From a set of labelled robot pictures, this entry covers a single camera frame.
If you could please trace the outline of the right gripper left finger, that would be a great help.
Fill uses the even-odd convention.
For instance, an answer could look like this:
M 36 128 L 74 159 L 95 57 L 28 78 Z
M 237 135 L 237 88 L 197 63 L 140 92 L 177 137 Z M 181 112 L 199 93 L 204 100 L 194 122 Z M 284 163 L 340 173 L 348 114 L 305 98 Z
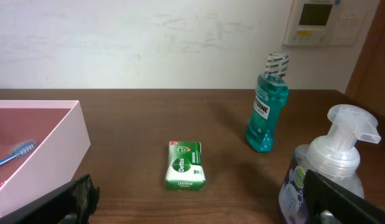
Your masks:
M 1 224 L 88 224 L 97 210 L 100 188 L 90 175 L 71 180 L 35 201 L 0 218 Z

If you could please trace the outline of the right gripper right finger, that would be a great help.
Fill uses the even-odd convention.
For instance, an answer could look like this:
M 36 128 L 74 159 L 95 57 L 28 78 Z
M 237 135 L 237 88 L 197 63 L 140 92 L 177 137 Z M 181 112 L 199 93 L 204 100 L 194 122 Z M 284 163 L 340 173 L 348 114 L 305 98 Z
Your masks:
M 304 194 L 308 223 L 385 223 L 385 211 L 325 176 L 308 170 Z

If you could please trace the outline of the blue white toothbrush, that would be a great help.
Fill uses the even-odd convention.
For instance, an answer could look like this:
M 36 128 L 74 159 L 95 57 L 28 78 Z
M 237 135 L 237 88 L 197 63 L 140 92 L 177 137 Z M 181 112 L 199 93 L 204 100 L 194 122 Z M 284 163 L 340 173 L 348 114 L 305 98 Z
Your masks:
M 0 167 L 7 164 L 8 162 L 11 162 L 14 159 L 27 155 L 28 153 L 32 152 L 36 147 L 37 143 L 35 140 L 27 140 L 19 143 L 11 151 L 9 157 L 0 160 Z

